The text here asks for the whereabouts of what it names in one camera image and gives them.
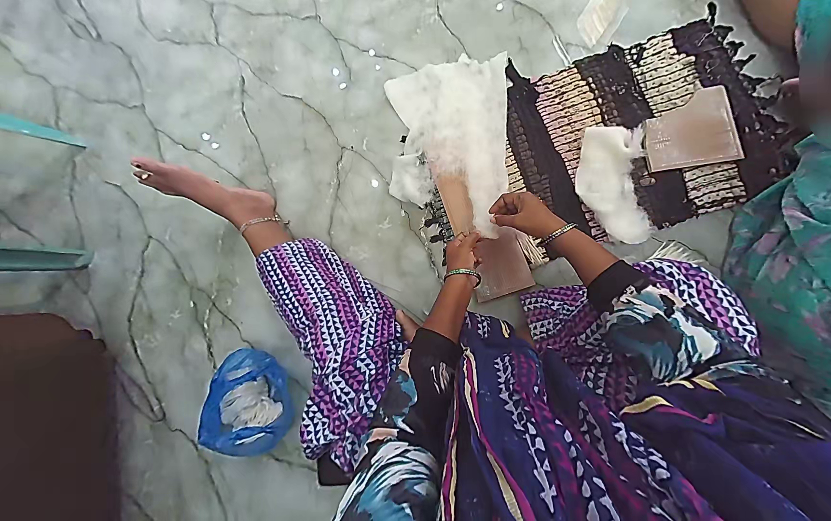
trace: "woman's right hand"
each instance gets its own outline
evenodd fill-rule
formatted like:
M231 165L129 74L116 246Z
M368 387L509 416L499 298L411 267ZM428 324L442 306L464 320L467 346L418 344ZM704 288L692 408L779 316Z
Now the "woman's right hand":
M556 232L566 221L554 215L537 195L530 192L502 194L490 208L494 224L508 226L532 237L543 239Z

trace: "anklet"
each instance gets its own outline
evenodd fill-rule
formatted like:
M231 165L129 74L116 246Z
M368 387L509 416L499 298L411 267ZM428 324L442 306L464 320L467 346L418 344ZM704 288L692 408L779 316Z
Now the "anklet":
M541 244L542 246L547 246L547 245L548 245L550 242L552 242L554 239L556 239L556 238L560 237L560 236L561 236L561 235L563 235L564 233L569 232L570 230L572 230L572 229L574 229L574 228L576 228L576 227L577 227L577 226L576 226L576 224L575 224L575 223L573 223L573 222L571 222L571 223L569 223L569 224L564 224L563 226L561 226L561 227L560 227L560 229L559 229L559 230L557 230L556 232L551 233L549 236L545 237L545 238L544 238L544 240L540 242L540 244Z
M280 216L275 214L274 217L259 217L257 219L251 219L248 222L242 224L238 227L239 233L245 233L245 228L248 228L252 224L259 224L261 222L282 222L284 226L290 224L289 220L280 219Z

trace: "brown object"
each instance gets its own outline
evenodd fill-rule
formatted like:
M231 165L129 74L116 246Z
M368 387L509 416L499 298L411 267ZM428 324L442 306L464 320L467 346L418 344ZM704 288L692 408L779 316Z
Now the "brown object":
M697 91L686 105L644 123L650 172L742 160L744 148L722 85Z
M741 0L747 18L764 40L791 51L798 0Z
M58 316L0 316L0 519L120 518L112 370Z
M474 210L464 181L456 175L436 175L435 184L455 236L472 232ZM483 276L477 288L478 302L492 301L535 285L525 254L511 230L505 229L498 239L479 242L476 251L483 259L477 269Z

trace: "grey marble floor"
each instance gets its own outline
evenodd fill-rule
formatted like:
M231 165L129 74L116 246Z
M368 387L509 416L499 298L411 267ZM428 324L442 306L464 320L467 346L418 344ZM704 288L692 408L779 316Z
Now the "grey marble floor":
M103 338L118 361L128 519L323 519L342 490L317 487L296 432L229 458L194 442L214 367L265 349L302 408L309 363L274 312L238 232L136 184L131 156L268 190L297 236L326 241L410 313L439 283L422 213L387 192L406 129L383 83L460 53L506 50L525 75L587 49L584 0L0 0L0 110L83 138L83 152L0 133L0 239L96 252L77 274L0 274L0 313L49 312ZM704 0L631 3L630 44L706 15ZM735 25L769 76L777 60ZM660 233L720 262L730 214ZM656 246L626 248L638 258ZM565 262L538 270L572 282ZM479 311L514 320L515 299Z

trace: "teal metal frame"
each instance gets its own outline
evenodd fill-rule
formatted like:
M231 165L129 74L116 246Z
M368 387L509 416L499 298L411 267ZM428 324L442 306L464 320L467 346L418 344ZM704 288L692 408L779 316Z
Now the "teal metal frame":
M0 113L0 130L37 137L72 147L86 148L81 140L14 116ZM16 247L0 242L0 272L54 272L80 270L90 265L94 254L60 247Z

